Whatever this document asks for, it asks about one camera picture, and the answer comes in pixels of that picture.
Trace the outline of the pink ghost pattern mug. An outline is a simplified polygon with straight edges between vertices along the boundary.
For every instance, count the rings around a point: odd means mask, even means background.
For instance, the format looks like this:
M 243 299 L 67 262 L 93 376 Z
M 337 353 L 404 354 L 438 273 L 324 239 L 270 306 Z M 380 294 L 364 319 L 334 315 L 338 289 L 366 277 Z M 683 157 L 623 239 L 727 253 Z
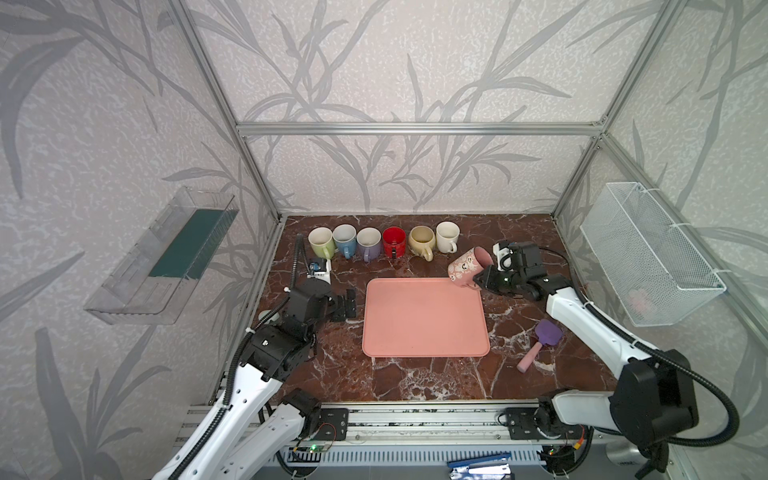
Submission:
M 487 250 L 474 247 L 448 266 L 448 276 L 455 286 L 479 290 L 474 276 L 493 264 L 494 260 Z

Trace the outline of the white ceramic mug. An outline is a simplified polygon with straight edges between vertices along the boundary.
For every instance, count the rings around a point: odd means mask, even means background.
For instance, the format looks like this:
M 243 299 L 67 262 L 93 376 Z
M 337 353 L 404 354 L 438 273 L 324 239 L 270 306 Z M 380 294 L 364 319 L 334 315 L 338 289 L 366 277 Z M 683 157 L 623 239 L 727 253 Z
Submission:
M 436 227 L 437 248 L 441 253 L 453 254 L 458 250 L 460 227 L 451 221 L 443 221 Z

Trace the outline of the light green ceramic mug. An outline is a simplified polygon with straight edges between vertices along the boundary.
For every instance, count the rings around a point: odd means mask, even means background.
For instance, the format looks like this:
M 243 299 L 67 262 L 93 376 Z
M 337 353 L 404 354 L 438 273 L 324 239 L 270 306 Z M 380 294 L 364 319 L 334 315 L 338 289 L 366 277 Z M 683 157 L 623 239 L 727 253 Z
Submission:
M 330 260 L 336 253 L 333 232 L 327 227 L 317 227 L 308 235 L 312 251 L 318 258 Z

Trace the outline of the lavender ceramic mug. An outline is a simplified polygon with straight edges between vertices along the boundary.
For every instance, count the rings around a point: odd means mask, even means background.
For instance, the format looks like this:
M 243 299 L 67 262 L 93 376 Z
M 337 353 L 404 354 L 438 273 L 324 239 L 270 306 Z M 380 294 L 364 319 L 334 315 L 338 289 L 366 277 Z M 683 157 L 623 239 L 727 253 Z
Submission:
M 357 233 L 357 253 L 365 263 L 376 260 L 381 254 L 382 234 L 374 227 L 366 227 Z

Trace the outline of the blue polka dot mug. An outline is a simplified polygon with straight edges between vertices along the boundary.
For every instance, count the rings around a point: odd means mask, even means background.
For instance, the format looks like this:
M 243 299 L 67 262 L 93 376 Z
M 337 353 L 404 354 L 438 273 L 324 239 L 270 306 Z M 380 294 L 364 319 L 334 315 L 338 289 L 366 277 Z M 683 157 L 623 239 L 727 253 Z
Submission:
M 352 259 L 357 250 L 357 230 L 351 224 L 342 224 L 332 231 L 336 248 L 345 259 Z

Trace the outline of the cream speckled squat mug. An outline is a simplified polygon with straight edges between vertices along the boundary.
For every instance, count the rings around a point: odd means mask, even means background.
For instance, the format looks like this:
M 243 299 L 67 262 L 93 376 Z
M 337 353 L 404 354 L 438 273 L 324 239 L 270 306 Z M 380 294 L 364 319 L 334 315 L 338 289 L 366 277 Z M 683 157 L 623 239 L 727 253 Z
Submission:
M 408 236 L 408 246 L 415 256 L 431 262 L 436 250 L 434 231 L 428 226 L 412 228 Z

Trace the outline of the red mug black handle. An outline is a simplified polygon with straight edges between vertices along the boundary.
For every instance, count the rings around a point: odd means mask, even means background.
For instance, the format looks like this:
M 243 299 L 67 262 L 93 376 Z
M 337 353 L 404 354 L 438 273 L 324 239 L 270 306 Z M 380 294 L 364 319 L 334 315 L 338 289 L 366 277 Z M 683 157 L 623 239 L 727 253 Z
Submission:
M 400 227 L 389 227 L 382 234 L 382 246 L 385 255 L 390 259 L 397 259 L 405 255 L 407 247 L 407 234 Z

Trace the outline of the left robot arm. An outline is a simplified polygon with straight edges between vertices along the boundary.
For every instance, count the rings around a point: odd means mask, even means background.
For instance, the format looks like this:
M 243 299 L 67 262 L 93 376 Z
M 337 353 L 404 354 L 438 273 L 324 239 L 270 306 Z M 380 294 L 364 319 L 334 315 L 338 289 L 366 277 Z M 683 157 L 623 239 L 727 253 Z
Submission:
M 249 479 L 288 443 L 310 439 L 322 427 L 322 403 L 295 389 L 276 408 L 270 399 L 293 371 L 314 358 L 318 332 L 328 321 L 356 317 L 353 291 L 335 294 L 327 260 L 310 258 L 298 236 L 290 284 L 278 305 L 247 329 L 223 393 L 158 479 Z

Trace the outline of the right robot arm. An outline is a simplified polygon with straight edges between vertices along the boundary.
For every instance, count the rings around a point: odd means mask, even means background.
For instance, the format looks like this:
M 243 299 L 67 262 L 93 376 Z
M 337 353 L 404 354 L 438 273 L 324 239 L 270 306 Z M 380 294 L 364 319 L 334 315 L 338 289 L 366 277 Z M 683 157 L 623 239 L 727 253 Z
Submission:
M 605 314 L 586 299 L 576 277 L 549 273 L 541 247 L 502 241 L 491 250 L 478 247 L 472 252 L 477 268 L 464 272 L 471 286 L 544 302 L 547 315 L 587 345 L 617 380 L 611 392 L 561 390 L 541 399 L 549 422 L 582 425 L 587 436 L 600 430 L 624 438 L 645 460 L 635 474 L 638 479 L 665 472 L 673 445 L 714 447 L 737 435 L 741 417 L 722 389 L 695 372 L 679 351 L 648 344 Z M 685 438 L 683 432 L 699 423 L 697 386 L 723 406 L 726 423 L 709 436 Z

